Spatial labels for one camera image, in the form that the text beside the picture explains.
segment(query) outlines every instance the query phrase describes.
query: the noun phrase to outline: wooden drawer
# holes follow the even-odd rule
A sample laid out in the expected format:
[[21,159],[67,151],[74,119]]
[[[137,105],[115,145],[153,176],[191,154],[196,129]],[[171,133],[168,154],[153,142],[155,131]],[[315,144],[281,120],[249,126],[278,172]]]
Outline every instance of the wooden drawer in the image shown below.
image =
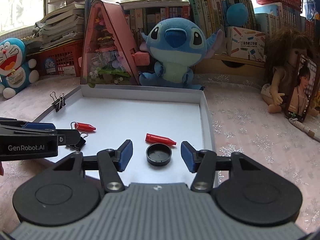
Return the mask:
[[197,64],[195,66],[195,74],[236,75],[263,80],[265,68],[261,62],[215,55]]

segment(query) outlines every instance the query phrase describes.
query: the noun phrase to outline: smartphone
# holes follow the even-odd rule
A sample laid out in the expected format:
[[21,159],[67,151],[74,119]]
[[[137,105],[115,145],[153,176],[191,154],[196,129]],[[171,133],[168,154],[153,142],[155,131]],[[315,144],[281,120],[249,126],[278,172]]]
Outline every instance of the smartphone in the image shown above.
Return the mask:
[[287,118],[297,118],[303,122],[307,110],[317,89],[316,75],[317,65],[310,58],[303,54],[298,55],[297,66],[292,78],[292,90],[288,97],[284,114]]

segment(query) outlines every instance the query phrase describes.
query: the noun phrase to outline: red crayon-shaped object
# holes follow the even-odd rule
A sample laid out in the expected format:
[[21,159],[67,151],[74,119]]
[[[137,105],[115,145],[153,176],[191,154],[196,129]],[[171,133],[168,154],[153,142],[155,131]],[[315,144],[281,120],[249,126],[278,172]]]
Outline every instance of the red crayon-shaped object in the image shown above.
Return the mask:
[[146,135],[146,142],[149,143],[163,143],[165,145],[176,145],[177,143],[175,141],[172,141],[171,139],[167,137],[162,137],[154,134],[147,133]]
[[80,131],[92,132],[96,130],[96,128],[93,127],[91,124],[80,123],[80,122],[74,122],[74,124],[75,124],[75,129]]

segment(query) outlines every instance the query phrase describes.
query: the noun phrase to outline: white tray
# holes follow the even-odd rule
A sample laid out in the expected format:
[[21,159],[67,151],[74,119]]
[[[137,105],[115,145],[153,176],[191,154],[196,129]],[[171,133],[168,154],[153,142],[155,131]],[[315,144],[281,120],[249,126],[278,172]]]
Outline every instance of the white tray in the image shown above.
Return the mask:
[[[190,186],[195,174],[189,173],[181,158],[181,142],[188,141],[197,150],[215,151],[207,101],[198,90],[81,85],[66,95],[66,105],[60,111],[56,112],[52,106],[35,122],[53,123],[57,129],[68,129],[71,122],[96,127],[85,138],[86,144],[81,149],[84,156],[107,148],[117,149],[130,139],[133,155],[126,170],[119,173],[125,185],[184,182]],[[147,162],[146,149],[150,145],[145,142],[147,133],[177,142],[168,165],[154,167]],[[59,146],[58,156],[47,160],[55,163],[72,152]],[[98,171],[86,171],[86,175],[99,179]]]

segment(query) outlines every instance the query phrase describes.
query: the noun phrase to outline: window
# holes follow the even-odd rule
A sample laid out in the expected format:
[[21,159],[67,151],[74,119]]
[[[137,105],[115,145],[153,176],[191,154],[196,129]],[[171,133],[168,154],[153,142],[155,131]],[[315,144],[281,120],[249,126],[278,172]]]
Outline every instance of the window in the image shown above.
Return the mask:
[[45,0],[0,0],[0,35],[32,26],[44,17]]

